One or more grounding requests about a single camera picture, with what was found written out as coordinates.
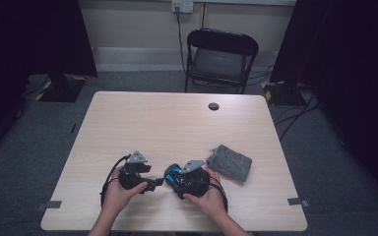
gray pouch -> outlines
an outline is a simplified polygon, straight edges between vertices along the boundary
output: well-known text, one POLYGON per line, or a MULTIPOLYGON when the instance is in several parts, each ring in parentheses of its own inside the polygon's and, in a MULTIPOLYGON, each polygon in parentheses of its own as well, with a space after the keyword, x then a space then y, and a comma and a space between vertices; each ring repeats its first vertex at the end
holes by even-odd
POLYGON ((213 155, 208 158, 208 167, 229 178, 245 182, 250 172, 250 157, 240 154, 224 145, 214 149, 213 155))

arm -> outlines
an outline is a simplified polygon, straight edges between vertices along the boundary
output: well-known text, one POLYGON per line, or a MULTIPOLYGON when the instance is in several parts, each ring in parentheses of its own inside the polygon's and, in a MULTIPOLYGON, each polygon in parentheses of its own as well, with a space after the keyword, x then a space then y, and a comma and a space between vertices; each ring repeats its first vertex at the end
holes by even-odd
POLYGON ((112 173, 112 178, 106 190, 102 209, 100 210, 99 217, 97 218, 94 227, 92 227, 89 236, 109 235, 113 222, 115 221, 119 212, 121 212, 128 205, 134 196, 138 195, 147 188, 148 183, 144 182, 133 189, 124 189, 119 184, 118 180, 119 171, 121 169, 122 166, 119 166, 112 173))
MULTIPOLYGON (((220 180, 218 173, 212 171, 211 169, 206 169, 206 171, 211 177, 217 179, 218 181, 220 180)), ((211 178, 211 183, 217 184, 217 181, 213 178, 211 178)), ((208 192, 201 198, 197 198, 190 194, 184 194, 183 197, 198 206, 201 211, 220 228, 223 235, 249 235, 225 211, 222 196, 218 189, 210 187, 208 192)))

chair backrest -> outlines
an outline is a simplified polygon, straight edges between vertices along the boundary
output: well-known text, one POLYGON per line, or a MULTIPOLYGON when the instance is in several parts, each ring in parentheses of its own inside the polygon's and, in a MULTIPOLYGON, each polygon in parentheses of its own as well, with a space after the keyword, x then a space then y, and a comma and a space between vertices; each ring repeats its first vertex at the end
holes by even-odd
POLYGON ((249 35, 218 29, 195 29, 187 37, 188 50, 191 46, 215 51, 254 56, 259 44, 249 35))

wooden table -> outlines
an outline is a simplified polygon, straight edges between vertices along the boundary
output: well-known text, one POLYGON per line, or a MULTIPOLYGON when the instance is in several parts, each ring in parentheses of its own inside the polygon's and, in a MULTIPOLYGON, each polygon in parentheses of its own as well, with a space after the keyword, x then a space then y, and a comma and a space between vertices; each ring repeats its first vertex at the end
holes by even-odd
MULTIPOLYGON (((100 91, 85 117, 41 222, 44 230, 90 230, 100 211, 102 184, 112 165, 138 150, 162 177, 173 163, 206 159, 223 144, 253 159, 245 183, 221 176, 229 214, 247 231, 302 231, 307 222, 284 153, 262 96, 100 91), (215 102, 219 110, 209 109, 215 102)), ((132 199, 112 230, 219 229, 165 183, 132 199)))

power outlet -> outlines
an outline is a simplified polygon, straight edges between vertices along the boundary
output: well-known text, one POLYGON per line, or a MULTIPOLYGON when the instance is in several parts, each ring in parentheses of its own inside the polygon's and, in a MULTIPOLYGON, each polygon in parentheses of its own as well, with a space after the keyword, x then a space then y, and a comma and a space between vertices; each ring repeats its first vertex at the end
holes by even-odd
POLYGON ((193 13, 193 1, 171 1, 171 12, 176 12, 179 9, 179 13, 193 13))

